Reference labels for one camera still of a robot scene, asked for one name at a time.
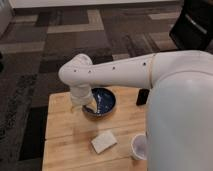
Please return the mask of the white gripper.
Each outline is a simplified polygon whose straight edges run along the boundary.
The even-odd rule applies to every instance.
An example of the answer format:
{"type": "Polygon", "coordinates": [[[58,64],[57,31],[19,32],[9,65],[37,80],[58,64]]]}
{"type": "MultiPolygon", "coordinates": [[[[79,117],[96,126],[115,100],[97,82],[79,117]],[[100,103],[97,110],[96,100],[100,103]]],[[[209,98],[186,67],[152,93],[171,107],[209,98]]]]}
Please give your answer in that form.
{"type": "Polygon", "coordinates": [[[74,106],[71,107],[71,112],[80,111],[82,106],[86,105],[86,110],[91,113],[96,113],[98,110],[97,102],[93,99],[91,86],[88,84],[73,86],[70,88],[70,97],[74,106]]]}

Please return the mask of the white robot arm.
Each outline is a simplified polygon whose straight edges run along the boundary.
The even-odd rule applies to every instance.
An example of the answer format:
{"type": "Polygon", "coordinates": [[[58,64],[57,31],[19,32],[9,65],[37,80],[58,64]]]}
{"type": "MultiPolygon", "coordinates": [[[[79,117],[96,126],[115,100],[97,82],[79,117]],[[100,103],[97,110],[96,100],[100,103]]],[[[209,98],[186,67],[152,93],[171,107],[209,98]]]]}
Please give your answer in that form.
{"type": "Polygon", "coordinates": [[[101,64],[78,54],[58,75],[79,105],[92,100],[93,85],[148,89],[148,171],[213,171],[213,54],[171,51],[101,64]]]}

